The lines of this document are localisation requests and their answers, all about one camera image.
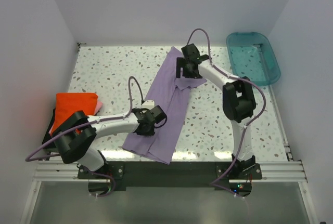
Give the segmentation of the lavender t shirt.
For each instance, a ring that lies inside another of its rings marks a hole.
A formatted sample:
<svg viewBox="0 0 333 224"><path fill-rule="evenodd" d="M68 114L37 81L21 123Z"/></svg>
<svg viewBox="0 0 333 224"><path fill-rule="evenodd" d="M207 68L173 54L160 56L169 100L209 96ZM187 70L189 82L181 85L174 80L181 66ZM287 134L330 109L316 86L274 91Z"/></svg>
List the lavender t shirt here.
<svg viewBox="0 0 333 224"><path fill-rule="evenodd" d="M175 47L170 49L146 95L147 100L153 100L165 112L166 124L150 137L128 134L122 145L124 150L157 162L171 162L187 113L190 91L207 81L177 78L176 60L182 56Z"/></svg>

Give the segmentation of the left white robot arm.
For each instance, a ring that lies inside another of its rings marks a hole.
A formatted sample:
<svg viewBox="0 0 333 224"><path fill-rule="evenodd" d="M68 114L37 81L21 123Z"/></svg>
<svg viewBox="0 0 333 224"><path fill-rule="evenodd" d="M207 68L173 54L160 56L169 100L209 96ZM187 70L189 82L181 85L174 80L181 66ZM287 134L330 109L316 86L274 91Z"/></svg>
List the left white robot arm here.
<svg viewBox="0 0 333 224"><path fill-rule="evenodd" d="M95 178L103 178L108 166L102 153L91 147L94 140L120 133L150 137L167 120L160 106L134 108L128 113L110 116L91 116L77 111L54 131L54 143L63 163L77 162Z"/></svg>

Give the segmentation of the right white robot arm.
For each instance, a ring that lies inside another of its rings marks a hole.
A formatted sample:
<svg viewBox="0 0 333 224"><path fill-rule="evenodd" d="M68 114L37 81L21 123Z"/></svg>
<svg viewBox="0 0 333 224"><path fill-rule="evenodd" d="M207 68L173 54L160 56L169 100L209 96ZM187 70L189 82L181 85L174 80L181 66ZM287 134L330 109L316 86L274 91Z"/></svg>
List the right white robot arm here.
<svg viewBox="0 0 333 224"><path fill-rule="evenodd" d="M256 102L247 78L239 78L214 65L208 55L201 55L194 44L181 48L183 57L177 58L177 78L205 78L222 90L222 109L231 121L234 151L233 159L239 162L232 165L232 173L243 179L250 173L248 161L254 161L251 131L246 123L253 119Z"/></svg>

